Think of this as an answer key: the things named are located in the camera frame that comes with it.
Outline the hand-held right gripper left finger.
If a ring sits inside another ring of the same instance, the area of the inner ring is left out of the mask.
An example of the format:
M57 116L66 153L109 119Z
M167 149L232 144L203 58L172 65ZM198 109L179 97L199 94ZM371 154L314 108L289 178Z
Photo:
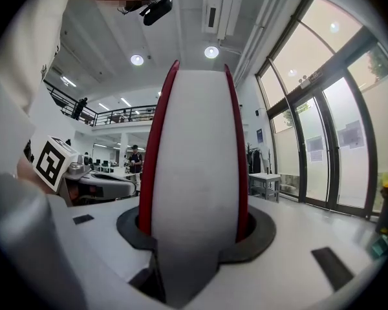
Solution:
M149 267L151 252L132 247L118 232L117 219L139 203L138 197L125 200L69 207L59 196L51 196L52 208L59 208L68 218L90 215L93 219L74 224L74 231L81 236L98 258L122 280L129 282L142 269Z

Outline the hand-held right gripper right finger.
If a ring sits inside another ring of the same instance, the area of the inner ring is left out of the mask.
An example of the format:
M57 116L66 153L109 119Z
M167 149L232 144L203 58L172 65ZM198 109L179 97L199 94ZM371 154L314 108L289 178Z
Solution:
M327 221L300 203L254 197L249 202L273 218L274 241L252 262L221 266L195 303L318 303L334 291L312 255L314 249L331 248L354 275L372 264L354 240L360 220L339 215Z

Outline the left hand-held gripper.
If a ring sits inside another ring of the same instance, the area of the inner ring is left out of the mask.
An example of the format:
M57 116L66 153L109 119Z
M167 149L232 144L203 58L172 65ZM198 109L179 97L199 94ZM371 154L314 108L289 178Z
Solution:
M97 169L88 154L80 154L57 137L41 142L37 158L29 141L24 155L45 189L62 197L68 206L113 202L136 194L135 182Z

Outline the person's left forearm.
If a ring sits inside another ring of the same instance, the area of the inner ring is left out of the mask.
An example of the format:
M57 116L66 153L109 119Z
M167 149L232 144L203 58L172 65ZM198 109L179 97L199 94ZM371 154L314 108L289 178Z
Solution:
M22 155L22 157L17 163L17 178L20 180L29 181L30 183L33 183L36 186L39 186L39 183L41 181L41 179L34 171L31 162L27 160L25 155Z

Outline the grey side table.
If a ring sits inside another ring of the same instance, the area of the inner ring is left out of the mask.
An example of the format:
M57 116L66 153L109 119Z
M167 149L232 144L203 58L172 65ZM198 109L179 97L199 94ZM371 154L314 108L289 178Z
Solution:
M259 194L266 200L279 202L280 174L254 173L248 175L248 194Z

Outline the black mezzanine railing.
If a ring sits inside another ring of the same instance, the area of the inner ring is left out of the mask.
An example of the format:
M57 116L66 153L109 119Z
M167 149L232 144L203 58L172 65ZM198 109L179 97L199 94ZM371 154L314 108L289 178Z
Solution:
M73 114L78 108L79 101L62 92L53 84L44 80L45 86L61 110L61 113L69 118L74 118ZM120 123L152 121L155 116L156 105L143 105L137 107L118 108L96 112L89 105L83 107L77 120L91 127L103 125L113 125Z

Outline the black coat rack with clothes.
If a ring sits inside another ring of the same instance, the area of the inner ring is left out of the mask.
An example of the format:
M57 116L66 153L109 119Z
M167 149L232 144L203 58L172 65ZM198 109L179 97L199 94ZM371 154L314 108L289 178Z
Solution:
M251 143L247 143L246 160L249 174L272 173L271 152L266 145L252 147Z

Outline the paper notice on glass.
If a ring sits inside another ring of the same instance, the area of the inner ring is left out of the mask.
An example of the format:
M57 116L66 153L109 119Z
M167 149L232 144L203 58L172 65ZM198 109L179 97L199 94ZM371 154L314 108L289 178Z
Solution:
M322 136L307 139L307 151L311 162L323 161L323 138Z
M363 127L359 120L346 124L344 129L337 131L340 147L357 149L365 146Z

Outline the person's white shirt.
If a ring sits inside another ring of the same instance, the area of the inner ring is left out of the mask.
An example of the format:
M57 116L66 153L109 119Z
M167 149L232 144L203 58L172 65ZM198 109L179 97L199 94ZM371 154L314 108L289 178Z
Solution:
M26 0L0 39L0 91L28 112L60 50L68 0Z

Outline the white ceiling air conditioner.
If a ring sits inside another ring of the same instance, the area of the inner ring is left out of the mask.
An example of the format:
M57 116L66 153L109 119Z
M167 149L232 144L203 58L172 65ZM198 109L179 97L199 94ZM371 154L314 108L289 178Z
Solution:
M202 32L224 40L234 35L243 0L203 0Z

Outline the glass window wall black frame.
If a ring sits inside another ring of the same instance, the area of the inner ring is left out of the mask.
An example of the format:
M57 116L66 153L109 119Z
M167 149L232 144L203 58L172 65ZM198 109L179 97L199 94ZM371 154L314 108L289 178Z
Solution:
M272 172L290 200L370 220L388 172L388 51L328 0L300 0L256 78L272 136ZM340 147L359 120L365 146ZM322 136L323 161L307 139Z

